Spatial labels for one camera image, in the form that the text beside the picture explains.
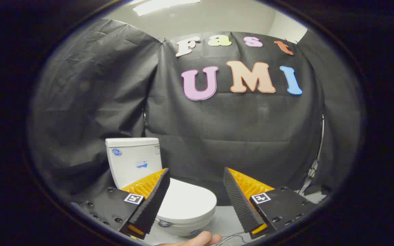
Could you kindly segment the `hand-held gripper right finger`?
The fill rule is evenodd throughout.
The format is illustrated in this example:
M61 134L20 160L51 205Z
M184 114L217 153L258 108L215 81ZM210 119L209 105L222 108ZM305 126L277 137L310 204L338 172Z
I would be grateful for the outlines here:
M318 208L288 187L272 188L231 168L224 169L223 183L243 231L252 239L289 228Z

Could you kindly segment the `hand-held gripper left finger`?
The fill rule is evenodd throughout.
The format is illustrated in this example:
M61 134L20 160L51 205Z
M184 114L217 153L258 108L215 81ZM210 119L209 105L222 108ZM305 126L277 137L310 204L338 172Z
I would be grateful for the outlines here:
M143 240L150 233L170 185L168 168L123 189L105 187L71 206L97 226Z

